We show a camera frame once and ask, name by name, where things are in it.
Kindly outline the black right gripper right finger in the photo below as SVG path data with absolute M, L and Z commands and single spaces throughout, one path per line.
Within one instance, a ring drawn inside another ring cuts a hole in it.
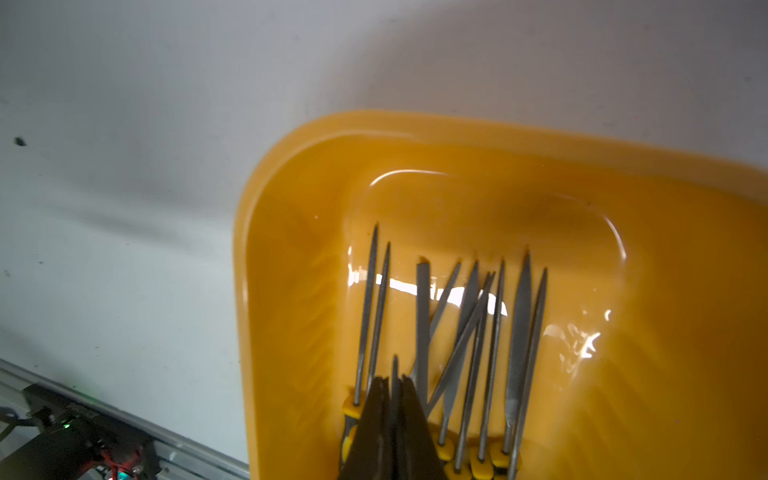
M 408 376 L 402 376 L 399 385 L 397 478 L 445 480 L 447 476 L 432 440 L 415 385 Z

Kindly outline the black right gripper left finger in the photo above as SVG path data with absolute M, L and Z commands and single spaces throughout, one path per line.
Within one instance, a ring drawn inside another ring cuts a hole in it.
M 356 435 L 338 478 L 374 480 L 390 478 L 390 393 L 388 380 L 373 380 L 359 419 Z

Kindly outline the file tool moved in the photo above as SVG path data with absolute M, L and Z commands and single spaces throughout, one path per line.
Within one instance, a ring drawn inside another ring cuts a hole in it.
M 506 264 L 505 260 L 502 259 L 497 275 L 496 292 L 493 294 L 493 299 L 489 301 L 489 305 L 493 307 L 493 315 L 490 323 L 491 337 L 483 396 L 481 429 L 477 448 L 470 454 L 470 468 L 474 479 L 493 479 L 495 475 L 495 467 L 492 461 L 489 459 L 487 450 L 496 375 L 496 364 L 500 342 L 503 294 L 505 288 L 505 271 Z
M 524 256 L 523 266 L 515 293 L 511 339 L 505 391 L 505 432 L 501 453 L 511 468 L 513 436 L 520 411 L 526 357 L 528 352 L 529 328 L 532 317 L 532 272 L 530 252 Z
M 445 287 L 443 288 L 442 292 L 438 297 L 437 307 L 434 311 L 434 314 L 432 315 L 431 322 L 430 322 L 430 338 L 433 338 L 437 331 L 440 320 L 449 303 L 451 291 L 454 288 L 456 281 L 458 279 L 460 269 L 461 269 L 461 262 L 457 262 L 455 267 L 453 268 L 453 271 L 450 277 L 448 278 L 448 281 Z
M 417 265 L 417 333 L 415 387 L 423 408 L 428 404 L 428 349 L 430 343 L 430 264 L 422 260 Z

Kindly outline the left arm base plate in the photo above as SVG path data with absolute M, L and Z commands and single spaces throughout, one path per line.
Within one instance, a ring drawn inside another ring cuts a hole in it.
M 38 435 L 1 460 L 3 479 L 79 479 L 103 468 L 110 479 L 154 479 L 160 473 L 148 433 L 41 384 L 22 390 L 25 417 L 1 408 L 6 439 L 19 427 Z

